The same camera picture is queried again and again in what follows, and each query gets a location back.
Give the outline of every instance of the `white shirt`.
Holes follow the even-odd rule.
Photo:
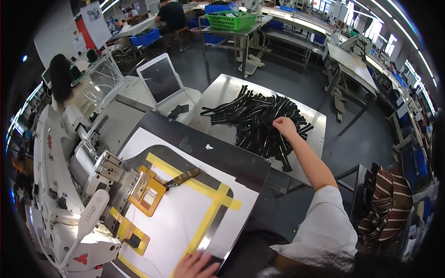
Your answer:
[[[328,185],[315,192],[292,243],[270,248],[304,264],[316,265],[325,253],[342,252],[353,257],[356,244],[357,233],[344,210],[340,191]]]

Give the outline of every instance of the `blue crate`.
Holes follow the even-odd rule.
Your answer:
[[[155,28],[151,30],[149,33],[143,35],[143,36],[133,36],[130,38],[131,43],[134,46],[139,45],[148,45],[157,40],[160,37],[159,35],[159,29]]]
[[[276,20],[271,20],[266,24],[266,28],[272,28],[282,31],[284,29],[284,23]]]
[[[238,11],[238,7],[235,3],[230,3],[228,5],[207,5],[206,14],[212,12],[222,12],[222,11]]]
[[[297,9],[292,9],[291,7],[286,7],[286,6],[280,6],[279,9],[285,12],[300,12]]]
[[[223,39],[224,39],[223,36],[217,36],[217,35],[212,35],[212,34],[205,34],[204,35],[204,40],[208,44],[218,44]]]

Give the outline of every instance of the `computer screen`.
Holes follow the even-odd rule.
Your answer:
[[[181,89],[167,58],[144,69],[141,75],[157,103]]]
[[[45,82],[47,85],[51,82],[51,77],[49,76],[49,68],[43,73],[42,78],[44,79],[43,82]]]

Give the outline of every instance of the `window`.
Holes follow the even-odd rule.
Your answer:
[[[393,34],[391,34],[391,36],[389,36],[388,44],[386,45],[386,48],[385,48],[385,52],[386,52],[386,54],[388,54],[388,56],[391,56],[392,51],[394,50],[393,43],[395,43],[395,42],[397,42],[397,38]]]
[[[376,43],[381,30],[382,30],[382,23],[380,23],[377,19],[373,19],[371,26],[369,26],[369,28],[365,31],[363,35],[365,37],[370,38],[373,43]]]

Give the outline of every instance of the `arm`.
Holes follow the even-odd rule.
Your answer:
[[[295,124],[291,119],[279,117],[274,120],[273,126],[291,143],[301,168],[303,168],[315,191],[327,185],[332,185],[338,189],[337,182],[329,168],[297,133]]]

